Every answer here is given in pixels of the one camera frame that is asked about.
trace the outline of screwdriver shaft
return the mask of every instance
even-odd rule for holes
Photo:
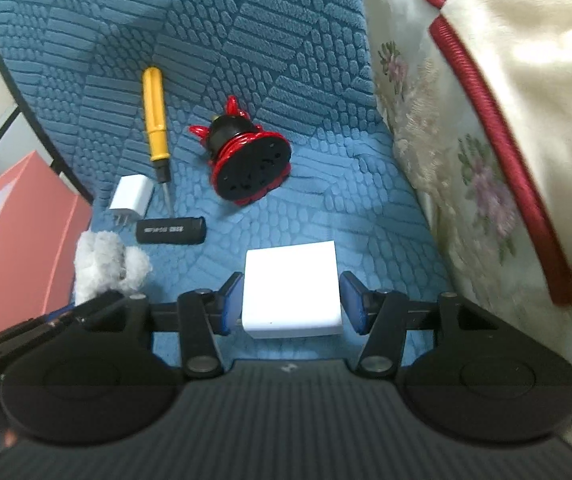
[[[170,196],[170,188],[168,187],[168,183],[164,182],[162,184],[163,190],[163,201],[165,202],[166,209],[168,209],[168,214],[170,218],[175,216],[175,205],[173,204],[173,199]]]

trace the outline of screwdriver handle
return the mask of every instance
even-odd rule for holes
[[[141,76],[144,100],[144,120],[150,146],[150,160],[170,159],[166,139],[165,110],[163,108],[162,72],[156,66],[144,70]]]

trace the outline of pink box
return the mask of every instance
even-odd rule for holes
[[[0,176],[0,202],[3,330],[69,303],[77,240],[92,208],[36,152]]]

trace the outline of white foam block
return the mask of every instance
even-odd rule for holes
[[[242,325],[254,338],[341,333],[335,242],[248,251]]]

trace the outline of ribbed black surface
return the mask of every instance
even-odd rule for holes
[[[518,449],[449,440],[394,386],[340,361],[238,362],[117,444],[19,444],[0,457],[0,480],[11,479],[572,480],[572,449],[556,438]]]

